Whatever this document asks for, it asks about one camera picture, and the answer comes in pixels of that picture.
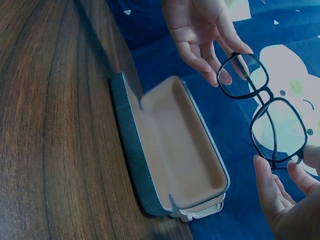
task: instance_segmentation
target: green spot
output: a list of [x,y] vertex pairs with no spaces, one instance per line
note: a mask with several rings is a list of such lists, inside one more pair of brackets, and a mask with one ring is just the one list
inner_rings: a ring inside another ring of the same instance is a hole
[[297,80],[297,79],[291,79],[290,80],[290,88],[291,88],[291,91],[294,93],[294,94],[297,94],[297,95],[300,95],[302,94],[302,83],[300,80]]

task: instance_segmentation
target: white cartoon face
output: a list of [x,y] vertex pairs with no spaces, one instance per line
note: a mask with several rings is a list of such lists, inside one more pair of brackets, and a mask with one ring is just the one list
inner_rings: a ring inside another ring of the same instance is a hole
[[[274,96],[287,99],[299,113],[307,130],[307,144],[320,146],[320,78],[308,74],[304,62],[284,45],[265,47],[260,52],[259,60],[268,72],[268,87]],[[262,71],[262,68],[258,68],[251,73],[250,78],[255,84],[258,84],[258,81],[265,81],[265,78],[259,77],[264,74]],[[269,96],[263,92],[260,96],[264,102],[269,99]],[[257,97],[254,99],[259,104],[254,113],[256,114],[261,103]],[[294,153],[304,142],[297,117],[289,108],[281,108],[281,104],[270,107],[269,112],[277,130],[278,151]],[[274,138],[272,131],[266,127],[269,125],[268,117],[263,115],[254,124],[252,130],[257,141],[265,148],[272,150]],[[314,168],[308,167],[303,162],[300,165],[310,174],[317,175]]]

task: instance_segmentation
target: cartoon character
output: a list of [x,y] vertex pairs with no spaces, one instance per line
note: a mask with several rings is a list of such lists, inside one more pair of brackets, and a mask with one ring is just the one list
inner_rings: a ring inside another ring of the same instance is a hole
[[[320,146],[320,78],[310,75],[300,57],[284,45],[265,47],[260,52],[259,60],[268,72],[268,87],[274,96],[287,99],[299,113],[307,130],[307,144]],[[264,74],[262,71],[262,68],[258,68],[250,74],[255,85],[261,86],[259,81],[266,80],[265,77],[261,77]],[[269,99],[263,92],[260,96],[264,102]],[[259,104],[254,113],[256,114],[261,104],[257,97],[254,99]],[[296,116],[280,103],[270,106],[268,111],[275,125],[278,151],[293,154],[301,147],[304,140]],[[270,129],[270,121],[266,114],[252,128],[257,141],[272,150],[274,139]],[[314,168],[308,167],[303,162],[300,165],[310,174],[317,175]]]
[[229,11],[231,21],[237,22],[251,19],[249,0],[224,0]]

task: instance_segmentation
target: glasses case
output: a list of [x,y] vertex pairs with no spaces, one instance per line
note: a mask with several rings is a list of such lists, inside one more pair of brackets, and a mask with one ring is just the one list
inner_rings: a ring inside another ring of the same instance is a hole
[[127,167],[144,211],[183,222],[219,212],[230,178],[185,82],[171,76],[139,95],[137,83],[121,72],[110,87]]

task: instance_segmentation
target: blue fabric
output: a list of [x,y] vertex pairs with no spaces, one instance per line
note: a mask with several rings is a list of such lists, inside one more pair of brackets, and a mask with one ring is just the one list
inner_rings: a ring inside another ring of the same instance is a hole
[[[181,60],[166,30],[160,0],[107,2],[132,49],[143,90],[150,90],[171,75],[182,77],[230,175],[223,210],[190,222],[194,239],[273,239],[260,209],[253,168],[256,150],[249,137],[249,123],[258,106],[255,100],[228,98]],[[302,59],[309,75],[320,78],[319,0],[249,0],[249,6],[251,19],[234,25],[254,54],[259,56],[268,46],[284,45]],[[132,9],[132,13],[124,17],[123,11],[127,9]],[[225,61],[227,57],[221,48],[215,44],[215,49],[220,61]],[[293,199],[299,201],[304,197],[287,171],[278,170],[275,174]]]

